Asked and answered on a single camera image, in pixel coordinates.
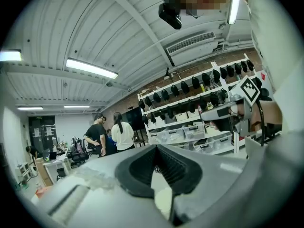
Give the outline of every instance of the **ceiling beam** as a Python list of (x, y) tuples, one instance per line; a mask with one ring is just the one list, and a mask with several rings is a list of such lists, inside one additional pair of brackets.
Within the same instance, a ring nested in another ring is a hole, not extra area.
[[(55, 76), (60, 78), (68, 78), (68, 79), (76, 79), (83, 80), (91, 83), (96, 83), (100, 85), (105, 85), (104, 78), (98, 78), (96, 76), (87, 76), (78, 73), (66, 72), (61, 70), (49, 69), (49, 68), (41, 68), (41, 67), (33, 67), (33, 66), (17, 66), (17, 65), (5, 65), (3, 69), (6, 73), (24, 73), (24, 74), (38, 74), (38, 75), (47, 75), (47, 76)], [(119, 88), (122, 90), (128, 90), (128, 86), (121, 85), (119, 83), (111, 81), (112, 87)]]
[(151, 38), (152, 42), (156, 43), (155, 46), (158, 48), (158, 50), (160, 51), (160, 53), (164, 57), (168, 66), (171, 67), (171, 62), (170, 62), (164, 48), (158, 42), (159, 40), (157, 39), (155, 33), (150, 28), (149, 24), (140, 15), (140, 13), (132, 6), (132, 4), (129, 3), (128, 0), (114, 0), (114, 1), (116, 1), (118, 4), (120, 4), (139, 23), (139, 25), (143, 28), (143, 30)]
[(63, 105), (89, 105), (90, 107), (101, 107), (107, 105), (106, 102), (93, 101), (71, 101), (71, 100), (15, 100), (17, 106), (63, 106)]

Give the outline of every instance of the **brick wall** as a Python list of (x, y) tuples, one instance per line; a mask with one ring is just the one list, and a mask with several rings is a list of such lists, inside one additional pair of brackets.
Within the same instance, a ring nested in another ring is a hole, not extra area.
[[(217, 63), (217, 65), (222, 65), (222, 64), (226, 64), (226, 63), (230, 63), (236, 60), (240, 60), (242, 58), (244, 58), (244, 53), (247, 54), (247, 56), (249, 57), (250, 61), (254, 64), (255, 66), (255, 70), (258, 72), (260, 70), (262, 70), (262, 63), (261, 60), (257, 54), (257, 52), (255, 51), (254, 48), (251, 49), (244, 49), (244, 50), (240, 50), (237, 52), (229, 52), (229, 53), (225, 53), (225, 54), (221, 54), (221, 55), (217, 55), (214, 57), (210, 57), (207, 58), (205, 60), (202, 60), (200, 62), (194, 63), (192, 65), (189, 66), (185, 66), (183, 68), (179, 68), (178, 70), (176, 70), (177, 73), (180, 74), (181, 78), (185, 78), (188, 76), (191, 76), (195, 73), (204, 71), (206, 69), (212, 68), (211, 62), (215, 61)], [(251, 72), (250, 70), (248, 70), (247, 73), (242, 72), (242, 75), (248, 75), (248, 76), (252, 76), (253, 72)], [(176, 82), (178, 81), (179, 78), (177, 75), (174, 75), (173, 77), (173, 81)], [(236, 81), (236, 77), (227, 77), (226, 82), (227, 83), (232, 83), (234, 81)], [(158, 87), (164, 87), (166, 85), (171, 84), (172, 81), (170, 79), (168, 80), (164, 80), (163, 77), (158, 78), (156, 80), (154, 80), (153, 82), (147, 84), (145, 87), (143, 87), (142, 89), (140, 89), (138, 92), (140, 92), (143, 89), (147, 89), (150, 88), (151, 91), (155, 90), (156, 86)], [(158, 103), (158, 105), (155, 105), (155, 107), (161, 106), (163, 104), (168, 104), (170, 102), (173, 101), (177, 101), (180, 99), (183, 99), (185, 97), (189, 97), (191, 95), (196, 95), (201, 93), (201, 89), (197, 89), (197, 90), (193, 90), (192, 88), (190, 88), (190, 92), (187, 95), (184, 94), (180, 94), (180, 96), (178, 97), (170, 97), (170, 99), (167, 102), (163, 102), (161, 101), (160, 103)], [(121, 101), (119, 101), (118, 103), (114, 104), (113, 106), (109, 107), (108, 109), (106, 109), (105, 111), (103, 111), (104, 116), (106, 116), (107, 121), (104, 124), (104, 127), (106, 129), (111, 128), (113, 126), (113, 114), (115, 112), (120, 112), (121, 114), (129, 111), (128, 107), (130, 106), (134, 106), (134, 107), (138, 107), (138, 97), (137, 97), (137, 92), (133, 93), (129, 96), (127, 96), (125, 99), (122, 99)]]

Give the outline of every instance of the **cable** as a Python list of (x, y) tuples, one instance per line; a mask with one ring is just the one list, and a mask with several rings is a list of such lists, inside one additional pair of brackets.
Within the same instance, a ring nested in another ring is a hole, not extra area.
[(261, 146), (264, 146), (264, 140), (265, 140), (265, 123), (264, 123), (264, 112), (260, 103), (260, 100), (257, 99), (256, 100), (256, 104), (258, 106), (258, 109), (260, 111), (260, 115), (261, 115), (261, 129), (262, 129), (262, 140), (261, 140)]

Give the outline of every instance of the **air vent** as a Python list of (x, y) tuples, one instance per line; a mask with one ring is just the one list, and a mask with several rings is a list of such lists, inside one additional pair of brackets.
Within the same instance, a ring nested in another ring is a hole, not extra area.
[(210, 42), (211, 41), (210, 39), (213, 39), (213, 38), (215, 38), (215, 35), (213, 32), (200, 34), (198, 36), (193, 36), (189, 39), (183, 40), (171, 47), (168, 47), (167, 51), (169, 54), (172, 54), (172, 53), (176, 52), (177, 50), (180, 50), (180, 49), (188, 47), (190, 45), (202, 42), (204, 40), (208, 40), (208, 42)]

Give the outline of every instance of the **black ponytail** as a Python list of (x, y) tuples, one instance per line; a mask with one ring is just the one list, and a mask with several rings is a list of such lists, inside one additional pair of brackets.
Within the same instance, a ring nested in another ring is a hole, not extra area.
[(123, 126), (122, 126), (122, 120), (123, 120), (123, 118), (122, 118), (122, 115), (120, 114), (120, 112), (115, 112), (114, 113), (114, 124), (118, 124), (120, 133), (124, 132)]

